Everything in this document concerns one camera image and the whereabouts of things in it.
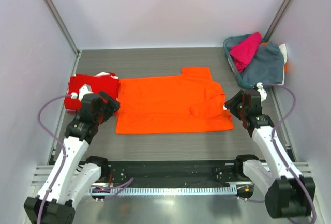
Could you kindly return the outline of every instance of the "orange t-shirt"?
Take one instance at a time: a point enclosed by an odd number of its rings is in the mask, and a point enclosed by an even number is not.
[[[225,131],[225,93],[208,67],[185,67],[179,76],[121,79],[116,133]]]

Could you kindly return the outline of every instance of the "white backdrop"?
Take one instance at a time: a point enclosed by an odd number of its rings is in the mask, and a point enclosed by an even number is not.
[[[52,139],[37,123],[65,93],[74,53],[43,0],[0,0],[0,222],[23,223],[23,203]],[[42,115],[55,130],[61,102]]]
[[[53,0],[80,49],[220,46],[265,33],[282,0]]]
[[[285,85],[297,96],[287,121],[290,138],[298,159],[312,169],[326,223],[331,223],[330,20],[329,0],[294,0],[272,37],[274,43],[287,44]],[[282,90],[277,95],[286,113],[292,96]]]

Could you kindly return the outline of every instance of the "red cloth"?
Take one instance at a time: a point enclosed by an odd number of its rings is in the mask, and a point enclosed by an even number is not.
[[[243,72],[245,67],[251,62],[261,43],[262,36],[256,32],[247,37],[244,41],[231,48],[230,55],[233,57],[237,70]]]
[[[119,90],[119,79],[113,78],[116,76],[114,73],[109,72],[109,75],[101,76],[89,76],[83,74],[77,74],[76,76],[70,77],[68,94],[73,92],[78,93],[79,89],[87,84],[91,87],[92,92],[99,93],[100,91],[105,91],[113,99],[118,96]],[[78,110],[81,108],[81,102],[78,99],[71,99],[66,97],[64,100],[64,105],[67,110]]]

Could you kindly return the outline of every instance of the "metal post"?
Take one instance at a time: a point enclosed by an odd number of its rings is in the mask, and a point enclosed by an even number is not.
[[[55,22],[57,23],[58,27],[60,28],[61,32],[63,35],[66,37],[70,47],[72,48],[73,52],[75,53],[76,57],[79,55],[79,50],[76,46],[76,44],[73,42],[73,39],[71,35],[69,34],[69,31],[67,30],[66,25],[64,24],[61,16],[57,12],[57,9],[53,3],[52,0],[44,0],[45,4],[47,5],[48,9],[50,10],[52,16],[55,19]]]
[[[271,25],[268,28],[268,31],[266,32],[264,36],[265,42],[269,42],[271,36],[273,35],[276,27],[278,26],[281,18],[284,16],[286,10],[288,9],[289,5],[291,4],[292,0],[283,0],[282,4],[280,5],[280,8],[278,9],[276,16],[274,17]]]

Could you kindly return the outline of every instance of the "shirt sleeve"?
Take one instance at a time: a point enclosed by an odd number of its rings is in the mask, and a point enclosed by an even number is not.
[[[196,118],[220,118],[224,115],[225,93],[215,89],[207,90],[204,102],[190,107],[191,114]]]
[[[184,77],[202,78],[213,80],[212,74],[208,67],[184,67],[182,68],[182,75]]]

